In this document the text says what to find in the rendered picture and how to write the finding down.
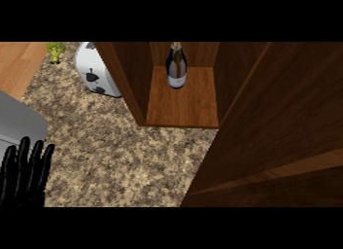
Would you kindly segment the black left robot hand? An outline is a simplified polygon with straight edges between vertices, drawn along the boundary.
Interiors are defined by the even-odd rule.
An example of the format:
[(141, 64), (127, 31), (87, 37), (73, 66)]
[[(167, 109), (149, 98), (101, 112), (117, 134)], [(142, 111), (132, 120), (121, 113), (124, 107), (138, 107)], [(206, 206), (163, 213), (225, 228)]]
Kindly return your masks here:
[(0, 209), (45, 207), (53, 152), (53, 144), (43, 147), (37, 140), (30, 145), (27, 136), (19, 146), (8, 147), (0, 165)]

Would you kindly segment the brown wooden cabinet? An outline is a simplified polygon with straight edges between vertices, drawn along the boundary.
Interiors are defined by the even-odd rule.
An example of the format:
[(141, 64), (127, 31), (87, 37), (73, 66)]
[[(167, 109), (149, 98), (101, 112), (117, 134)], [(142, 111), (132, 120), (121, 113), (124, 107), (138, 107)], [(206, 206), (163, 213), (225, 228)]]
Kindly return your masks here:
[(105, 66), (141, 126), (220, 126), (265, 53), (266, 42), (183, 42), (186, 81), (167, 83), (169, 42), (98, 42)]

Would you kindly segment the dark wine bottle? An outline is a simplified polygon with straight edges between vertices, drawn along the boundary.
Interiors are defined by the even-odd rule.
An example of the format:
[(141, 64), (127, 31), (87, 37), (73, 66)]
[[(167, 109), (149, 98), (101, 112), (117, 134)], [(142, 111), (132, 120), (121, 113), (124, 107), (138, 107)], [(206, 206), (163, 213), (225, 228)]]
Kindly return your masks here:
[(179, 42), (172, 43), (170, 53), (166, 61), (169, 86), (181, 89), (186, 78), (186, 59)]

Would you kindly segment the brown wooden cabinet door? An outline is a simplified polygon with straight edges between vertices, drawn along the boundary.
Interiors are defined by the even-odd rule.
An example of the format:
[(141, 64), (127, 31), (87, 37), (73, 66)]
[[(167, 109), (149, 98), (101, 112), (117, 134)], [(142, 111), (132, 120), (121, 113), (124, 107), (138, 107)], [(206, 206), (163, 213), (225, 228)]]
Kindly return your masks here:
[(181, 205), (343, 206), (343, 164), (231, 183), (343, 149), (343, 42), (269, 42)]

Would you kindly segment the grey appliance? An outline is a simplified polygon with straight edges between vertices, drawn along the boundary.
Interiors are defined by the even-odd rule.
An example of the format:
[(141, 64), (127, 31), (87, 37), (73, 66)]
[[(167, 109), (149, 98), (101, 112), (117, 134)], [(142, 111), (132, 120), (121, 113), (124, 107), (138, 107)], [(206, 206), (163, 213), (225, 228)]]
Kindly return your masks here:
[(6, 148), (30, 138), (30, 145), (48, 135), (45, 117), (0, 90), (0, 164)]

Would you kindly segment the white toaster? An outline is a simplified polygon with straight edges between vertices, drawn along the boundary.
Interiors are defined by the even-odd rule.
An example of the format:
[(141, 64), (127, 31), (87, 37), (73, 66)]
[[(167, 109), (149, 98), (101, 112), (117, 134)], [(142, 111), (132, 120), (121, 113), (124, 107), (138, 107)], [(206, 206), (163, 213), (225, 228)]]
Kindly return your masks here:
[(92, 42), (82, 42), (74, 53), (74, 68), (87, 89), (114, 98), (121, 97), (116, 81)]

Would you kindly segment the green broccoli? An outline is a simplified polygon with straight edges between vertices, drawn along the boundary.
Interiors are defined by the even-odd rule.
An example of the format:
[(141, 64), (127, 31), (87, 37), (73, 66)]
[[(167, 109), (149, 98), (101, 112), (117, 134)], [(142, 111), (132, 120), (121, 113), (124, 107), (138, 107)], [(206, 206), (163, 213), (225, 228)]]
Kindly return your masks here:
[(50, 54), (50, 63), (59, 64), (59, 55), (65, 52), (65, 45), (62, 42), (49, 42), (46, 46), (46, 51)]

